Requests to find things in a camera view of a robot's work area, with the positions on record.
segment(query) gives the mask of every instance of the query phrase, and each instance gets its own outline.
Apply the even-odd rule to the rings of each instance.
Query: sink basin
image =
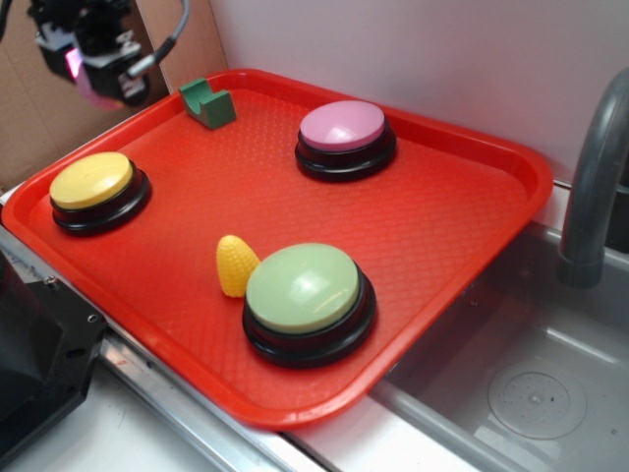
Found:
[[[559,236],[529,225],[372,392],[482,470],[629,464],[629,261],[563,286]]]

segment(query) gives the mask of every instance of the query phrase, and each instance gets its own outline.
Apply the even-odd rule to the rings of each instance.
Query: black cable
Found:
[[[7,18],[9,17],[9,8],[12,0],[2,0],[0,5],[0,41],[4,37],[4,31],[7,28]]]
[[[131,79],[137,79],[138,77],[144,75],[146,72],[148,72],[148,69],[159,64],[162,59],[166,57],[166,55],[172,50],[172,48],[175,47],[177,38],[179,38],[181,31],[184,30],[184,26],[186,25],[188,17],[190,16],[190,0],[181,0],[181,3],[184,11],[182,13],[181,20],[179,21],[179,25],[177,25],[175,31],[164,40],[162,45],[159,46],[159,48],[155,52],[144,57],[142,60],[138,61],[127,70],[127,76],[129,76]]]

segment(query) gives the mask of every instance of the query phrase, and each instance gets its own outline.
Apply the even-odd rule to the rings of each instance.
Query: green plastic piece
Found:
[[[256,267],[247,285],[254,317],[283,333],[307,333],[340,320],[358,298],[354,261],[324,244],[278,251]]]
[[[214,93],[206,79],[196,79],[179,88],[188,114],[215,130],[236,119],[232,97],[227,90]]]

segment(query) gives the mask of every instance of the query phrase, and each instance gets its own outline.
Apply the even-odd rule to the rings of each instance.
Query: green button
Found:
[[[282,249],[262,261],[249,279],[247,302],[264,326],[302,334],[340,320],[358,292],[354,261],[337,248],[309,243]]]

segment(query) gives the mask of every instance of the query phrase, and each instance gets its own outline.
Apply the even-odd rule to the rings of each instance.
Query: faucet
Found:
[[[557,277],[568,286],[597,285],[605,244],[617,250],[626,246],[628,155],[629,68],[616,75],[600,99],[577,164],[557,265]]]

